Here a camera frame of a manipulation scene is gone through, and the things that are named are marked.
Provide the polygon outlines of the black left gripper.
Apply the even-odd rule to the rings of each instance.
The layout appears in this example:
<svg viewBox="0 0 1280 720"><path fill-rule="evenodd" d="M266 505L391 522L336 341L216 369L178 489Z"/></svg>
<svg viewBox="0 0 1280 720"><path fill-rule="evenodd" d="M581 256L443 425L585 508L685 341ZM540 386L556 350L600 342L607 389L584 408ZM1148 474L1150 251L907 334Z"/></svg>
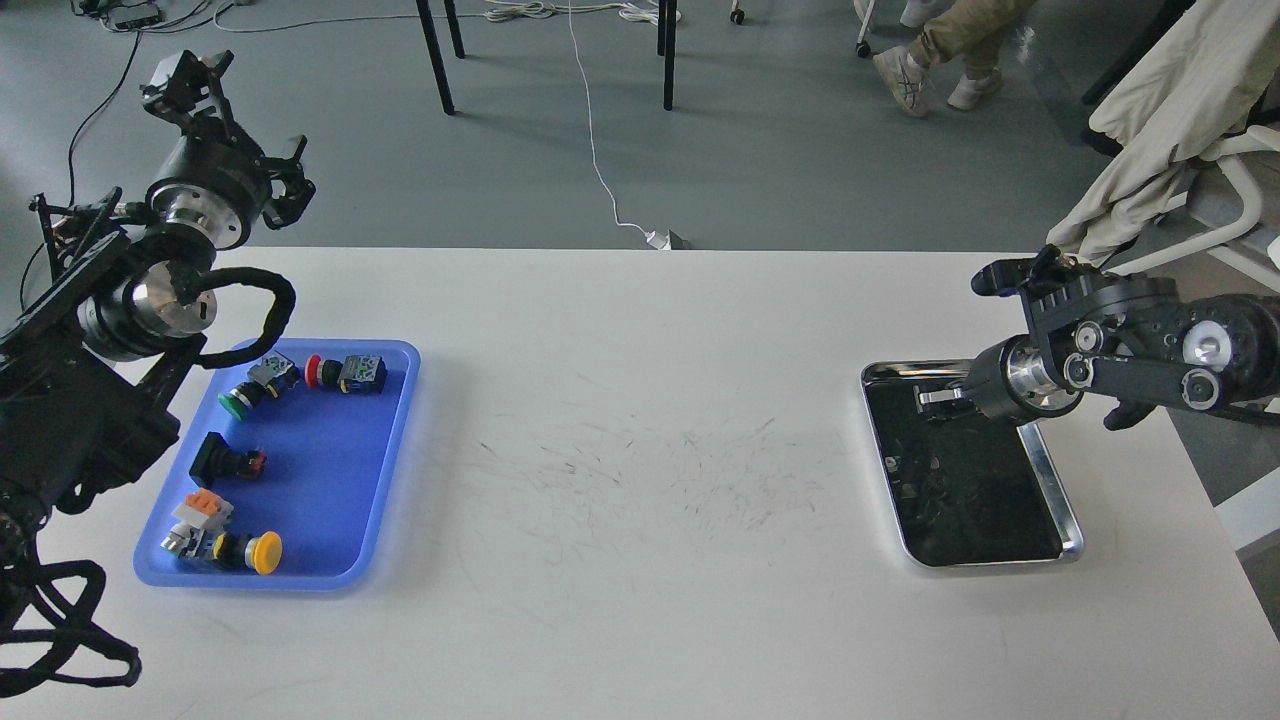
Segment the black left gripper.
<svg viewBox="0 0 1280 720"><path fill-rule="evenodd" d="M161 60L141 86L143 109L184 135L148 187L146 204L160 222L198 231L216 250L244 243L261 210L271 231L293 225L316 193L301 161L306 136L291 137L284 158L262 156L259 167L229 147L237 145L237 123L221 77L234 58L230 50L212 56L184 50ZM270 182L283 192L270 196Z"/></svg>

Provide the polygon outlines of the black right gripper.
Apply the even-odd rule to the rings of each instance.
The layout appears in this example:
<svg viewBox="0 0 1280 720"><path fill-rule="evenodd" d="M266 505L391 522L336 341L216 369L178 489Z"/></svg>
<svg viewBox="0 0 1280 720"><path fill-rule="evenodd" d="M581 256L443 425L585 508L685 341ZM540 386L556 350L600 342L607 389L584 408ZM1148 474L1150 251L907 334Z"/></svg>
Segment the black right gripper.
<svg viewBox="0 0 1280 720"><path fill-rule="evenodd" d="M992 421L1014 425L1069 414L1082 393L1055 383L1028 334L1015 334L973 359L963 388L919 392L923 416L963 416L973 406Z"/></svg>

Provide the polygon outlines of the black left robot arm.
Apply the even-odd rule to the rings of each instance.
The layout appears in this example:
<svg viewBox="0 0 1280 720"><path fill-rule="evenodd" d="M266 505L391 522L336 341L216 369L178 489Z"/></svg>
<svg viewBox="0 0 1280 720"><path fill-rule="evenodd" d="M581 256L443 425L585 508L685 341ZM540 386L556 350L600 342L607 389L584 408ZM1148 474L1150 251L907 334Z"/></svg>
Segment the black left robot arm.
<svg viewBox="0 0 1280 720"><path fill-rule="evenodd" d="M52 283L3 336L3 643L45 652L3 670L4 697L76 683L64 666L82 648L125 665L84 685L137 682L138 650L93 621L104 569L42 562L38 532L138 480L177 442L168 407L189 370L261 357L294 310L283 275L214 266L257 219L296 223L315 192L305 137L271 158L236 120L221 87L233 59L178 53L142 87L145 110L180 132L142 201L118 187L92 204L31 201Z"/></svg>

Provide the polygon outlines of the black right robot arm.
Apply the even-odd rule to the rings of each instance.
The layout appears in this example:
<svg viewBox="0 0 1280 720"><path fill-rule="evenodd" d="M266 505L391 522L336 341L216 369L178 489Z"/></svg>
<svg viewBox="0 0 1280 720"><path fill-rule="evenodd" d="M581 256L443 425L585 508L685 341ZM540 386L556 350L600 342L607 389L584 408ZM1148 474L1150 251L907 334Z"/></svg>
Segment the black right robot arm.
<svg viewBox="0 0 1280 720"><path fill-rule="evenodd" d="M1105 272L1053 245L972 278L979 296L1016 296L1028 331L977 356L961 380L916 393L931 420L978 413L1024 425L1070 413L1087 393L1117 400L1110 430L1156 407L1262 427L1277 415L1277 299L1225 293L1180 300L1169 278Z"/></svg>

